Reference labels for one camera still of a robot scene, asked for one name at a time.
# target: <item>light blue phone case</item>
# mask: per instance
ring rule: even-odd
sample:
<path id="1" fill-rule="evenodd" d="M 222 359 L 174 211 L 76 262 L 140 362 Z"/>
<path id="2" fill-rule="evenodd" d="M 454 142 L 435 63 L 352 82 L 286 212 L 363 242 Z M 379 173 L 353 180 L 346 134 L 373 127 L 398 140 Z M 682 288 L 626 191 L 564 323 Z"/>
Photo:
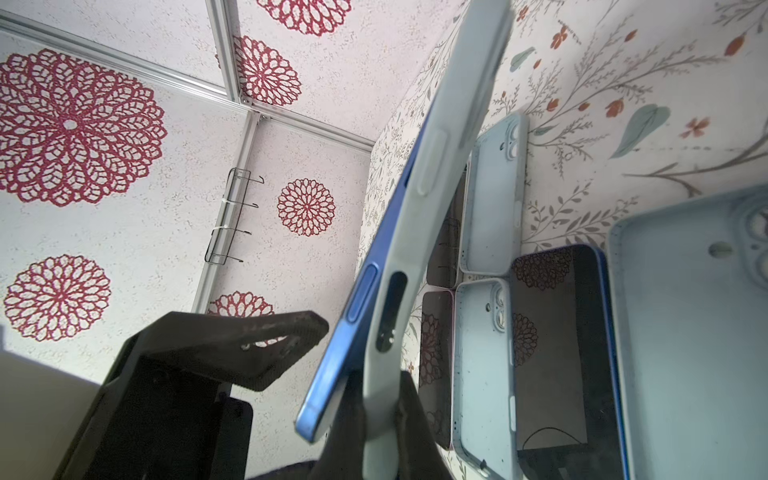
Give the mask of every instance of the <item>light blue phone case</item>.
<path id="1" fill-rule="evenodd" d="M 630 478 L 766 477 L 767 226 L 761 186 L 611 230 Z"/>

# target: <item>power button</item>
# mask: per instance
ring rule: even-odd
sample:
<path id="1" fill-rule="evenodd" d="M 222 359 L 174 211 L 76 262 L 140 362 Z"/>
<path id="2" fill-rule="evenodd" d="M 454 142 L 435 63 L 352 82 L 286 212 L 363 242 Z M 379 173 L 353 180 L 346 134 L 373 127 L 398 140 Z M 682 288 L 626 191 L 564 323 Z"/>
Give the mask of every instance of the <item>power button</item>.
<path id="1" fill-rule="evenodd" d="M 346 321 L 354 323 L 360 317 L 360 310 L 362 310 L 362 303 L 368 296 L 368 292 L 373 285 L 373 279 L 376 277 L 376 269 L 373 265 L 368 265 L 362 276 L 360 277 L 360 283 L 357 286 L 355 295 L 352 298 L 352 302 L 349 304 L 349 310 L 346 313 Z"/>

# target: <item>phone screen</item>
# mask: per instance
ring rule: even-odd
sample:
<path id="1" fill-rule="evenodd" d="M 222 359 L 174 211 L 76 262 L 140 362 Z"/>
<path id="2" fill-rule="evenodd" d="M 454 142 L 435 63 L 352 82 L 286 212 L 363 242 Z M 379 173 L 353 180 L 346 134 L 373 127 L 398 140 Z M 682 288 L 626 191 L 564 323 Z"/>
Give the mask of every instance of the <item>phone screen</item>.
<path id="1" fill-rule="evenodd" d="M 516 445 L 529 478 L 623 476 L 599 255 L 574 245 L 512 267 Z"/>

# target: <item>blue smartphone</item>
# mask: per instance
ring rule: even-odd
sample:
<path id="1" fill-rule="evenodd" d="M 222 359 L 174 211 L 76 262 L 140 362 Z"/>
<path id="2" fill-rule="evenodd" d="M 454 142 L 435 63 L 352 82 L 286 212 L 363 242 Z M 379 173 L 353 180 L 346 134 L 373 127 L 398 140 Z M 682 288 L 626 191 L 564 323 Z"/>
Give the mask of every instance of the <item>blue smartphone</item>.
<path id="1" fill-rule="evenodd" d="M 362 370 L 366 340 L 384 263 L 428 120 L 429 114 L 416 138 L 400 181 L 395 187 L 395 193 L 389 201 L 368 255 L 360 268 L 336 329 L 333 331 L 323 361 L 320 362 L 310 390 L 296 417 L 296 432 L 308 442 L 316 442 L 336 416 L 349 373 L 353 370 Z"/>
<path id="2" fill-rule="evenodd" d="M 522 471 L 628 478 L 605 255 L 570 245 L 519 257 L 512 271 Z"/>

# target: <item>floral tablecloth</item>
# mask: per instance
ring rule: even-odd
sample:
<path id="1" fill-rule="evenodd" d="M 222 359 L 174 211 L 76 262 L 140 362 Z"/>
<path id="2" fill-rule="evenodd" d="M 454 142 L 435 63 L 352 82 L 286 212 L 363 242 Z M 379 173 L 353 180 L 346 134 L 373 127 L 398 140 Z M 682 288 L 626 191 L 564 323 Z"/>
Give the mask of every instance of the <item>floral tablecloth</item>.
<path id="1" fill-rule="evenodd" d="M 530 120 L 523 253 L 604 247 L 611 225 L 768 181 L 768 0 L 514 0 L 483 131 Z M 359 257 L 429 109 L 466 3 L 376 142 Z M 418 382 L 421 296 L 402 365 Z M 481 478 L 443 452 L 456 478 Z"/>

